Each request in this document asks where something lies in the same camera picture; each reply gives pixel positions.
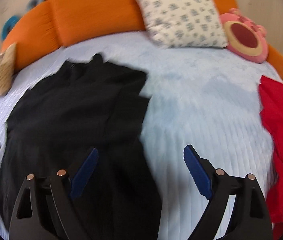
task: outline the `quilted bed sheet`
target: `quilted bed sheet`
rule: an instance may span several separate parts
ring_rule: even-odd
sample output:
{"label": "quilted bed sheet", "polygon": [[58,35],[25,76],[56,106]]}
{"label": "quilted bed sheet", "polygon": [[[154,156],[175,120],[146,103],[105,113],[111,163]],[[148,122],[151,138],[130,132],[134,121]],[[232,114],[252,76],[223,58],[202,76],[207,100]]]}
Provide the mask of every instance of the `quilted bed sheet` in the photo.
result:
{"label": "quilted bed sheet", "polygon": [[[281,81],[267,62],[246,61],[227,49],[158,49],[145,32],[103,36],[60,48],[23,69],[0,98],[0,164],[5,121],[23,93],[70,60],[89,61],[101,52],[114,63],[149,73],[142,95],[151,97],[141,141],[163,198],[159,240],[187,240],[208,203],[184,163],[192,144],[199,155],[229,175],[256,175],[264,194],[275,182],[273,141],[262,127],[257,86],[261,75]],[[231,197],[216,238],[226,231]],[[0,234],[8,233],[0,219]]]}

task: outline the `plush bear ear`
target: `plush bear ear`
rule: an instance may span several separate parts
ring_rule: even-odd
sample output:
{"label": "plush bear ear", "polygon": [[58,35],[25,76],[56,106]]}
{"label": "plush bear ear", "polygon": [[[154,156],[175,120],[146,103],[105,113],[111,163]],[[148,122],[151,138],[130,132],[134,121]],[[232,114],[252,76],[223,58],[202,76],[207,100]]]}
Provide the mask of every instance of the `plush bear ear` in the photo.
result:
{"label": "plush bear ear", "polygon": [[263,35],[264,37],[266,37],[267,31],[266,31],[265,27],[262,26],[262,25],[256,25],[256,27],[261,31],[262,35]]}
{"label": "plush bear ear", "polygon": [[229,13],[232,13],[232,14],[236,14],[236,15],[239,15],[241,16],[241,11],[238,10],[237,8],[232,8],[229,10]]}

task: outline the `strawberry bear plush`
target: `strawberry bear plush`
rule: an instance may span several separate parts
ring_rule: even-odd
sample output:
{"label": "strawberry bear plush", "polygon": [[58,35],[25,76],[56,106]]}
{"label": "strawberry bear plush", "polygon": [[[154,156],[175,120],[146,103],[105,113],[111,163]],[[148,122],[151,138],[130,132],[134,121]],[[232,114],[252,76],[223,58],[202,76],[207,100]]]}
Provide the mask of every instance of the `strawberry bear plush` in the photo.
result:
{"label": "strawberry bear plush", "polygon": [[242,16],[238,9],[220,15],[227,38],[227,49],[256,63],[262,63],[268,56],[266,30],[251,19]]}

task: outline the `plush bear nose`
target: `plush bear nose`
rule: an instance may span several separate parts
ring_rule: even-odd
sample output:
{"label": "plush bear nose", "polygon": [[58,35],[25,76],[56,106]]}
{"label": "plush bear nose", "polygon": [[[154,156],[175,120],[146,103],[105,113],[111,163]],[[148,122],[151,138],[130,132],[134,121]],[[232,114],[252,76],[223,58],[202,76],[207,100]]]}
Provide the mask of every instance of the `plush bear nose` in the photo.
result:
{"label": "plush bear nose", "polygon": [[241,44],[248,48],[257,48],[258,41],[250,29],[242,26],[239,23],[234,23],[231,25],[231,30]]}

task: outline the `blue ring object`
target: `blue ring object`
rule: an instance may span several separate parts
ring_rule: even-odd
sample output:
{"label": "blue ring object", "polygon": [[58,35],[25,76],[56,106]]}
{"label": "blue ring object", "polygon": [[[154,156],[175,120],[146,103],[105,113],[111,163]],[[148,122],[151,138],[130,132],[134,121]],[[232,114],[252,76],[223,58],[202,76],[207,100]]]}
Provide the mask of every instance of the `blue ring object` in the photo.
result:
{"label": "blue ring object", "polygon": [[45,0],[30,0],[27,3],[27,11],[30,11],[31,9],[35,8],[38,4],[40,4],[43,1]]}
{"label": "blue ring object", "polygon": [[12,30],[12,28],[16,25],[16,23],[20,20],[20,17],[14,15],[13,17],[9,18],[8,21],[3,26],[3,30],[1,33],[2,41],[4,41],[8,35],[8,33]]}

